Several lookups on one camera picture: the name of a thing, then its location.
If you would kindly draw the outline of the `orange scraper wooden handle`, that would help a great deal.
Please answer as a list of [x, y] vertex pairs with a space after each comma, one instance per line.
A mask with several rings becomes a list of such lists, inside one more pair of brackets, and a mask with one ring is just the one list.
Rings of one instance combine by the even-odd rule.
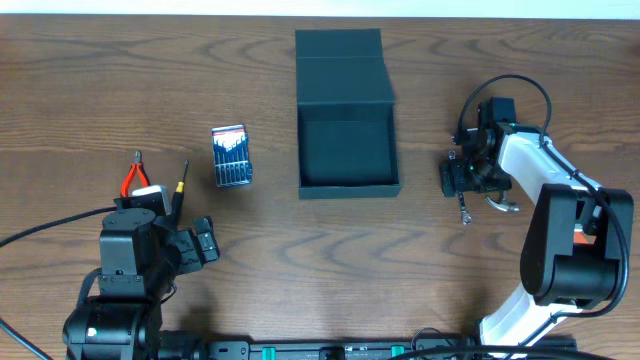
[[581, 224], [576, 224], [574, 228], [574, 243], [575, 244], [589, 244], [595, 243], [596, 236], [586, 230]]

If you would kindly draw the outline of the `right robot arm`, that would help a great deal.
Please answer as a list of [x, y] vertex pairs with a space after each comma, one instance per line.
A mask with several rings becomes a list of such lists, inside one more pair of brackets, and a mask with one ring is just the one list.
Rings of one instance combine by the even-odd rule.
[[511, 98], [479, 104], [474, 128], [454, 136], [462, 154], [439, 168], [445, 196], [490, 195], [503, 212], [518, 207], [504, 195], [518, 183], [534, 204], [520, 256], [521, 282], [478, 326], [478, 341], [508, 358], [506, 346], [532, 346], [570, 317], [597, 317], [615, 305], [628, 283], [634, 202], [584, 176], [548, 134], [516, 120]]

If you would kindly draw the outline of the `silver combination wrench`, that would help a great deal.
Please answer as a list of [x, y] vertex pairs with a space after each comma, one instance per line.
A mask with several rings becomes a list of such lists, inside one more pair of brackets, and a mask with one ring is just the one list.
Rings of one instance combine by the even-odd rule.
[[[450, 160], [455, 160], [456, 159], [456, 151], [455, 150], [450, 150], [448, 152], [448, 158]], [[461, 222], [462, 222], [462, 224], [464, 226], [469, 226], [469, 225], [472, 224], [473, 218], [472, 218], [472, 215], [469, 213], [469, 211], [468, 211], [468, 209], [466, 207], [464, 194], [461, 193], [461, 192], [457, 192], [456, 195], [457, 195], [458, 201], [459, 201]]]

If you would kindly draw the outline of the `small claw hammer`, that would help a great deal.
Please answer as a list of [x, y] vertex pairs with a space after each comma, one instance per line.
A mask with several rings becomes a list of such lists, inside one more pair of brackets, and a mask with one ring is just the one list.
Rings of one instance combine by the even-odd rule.
[[507, 199], [506, 191], [501, 191], [497, 199], [494, 199], [491, 196], [486, 196], [485, 200], [490, 207], [501, 212], [516, 213], [520, 211], [520, 207], [518, 204], [516, 204], [515, 202], [510, 202]]

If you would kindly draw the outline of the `blue drill bit case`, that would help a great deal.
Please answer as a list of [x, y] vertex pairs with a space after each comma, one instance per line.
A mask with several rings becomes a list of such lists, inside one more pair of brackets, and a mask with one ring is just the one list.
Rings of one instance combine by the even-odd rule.
[[249, 137], [243, 124], [211, 129], [214, 172], [218, 188], [252, 182]]

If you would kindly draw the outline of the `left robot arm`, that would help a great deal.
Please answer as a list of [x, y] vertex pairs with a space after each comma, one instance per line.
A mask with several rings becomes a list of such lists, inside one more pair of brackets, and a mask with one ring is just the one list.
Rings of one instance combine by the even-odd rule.
[[210, 217], [179, 229], [184, 187], [164, 185], [115, 199], [102, 221], [100, 268], [83, 280], [63, 327], [69, 359], [206, 359], [205, 340], [162, 328], [161, 307], [180, 275], [220, 257]]

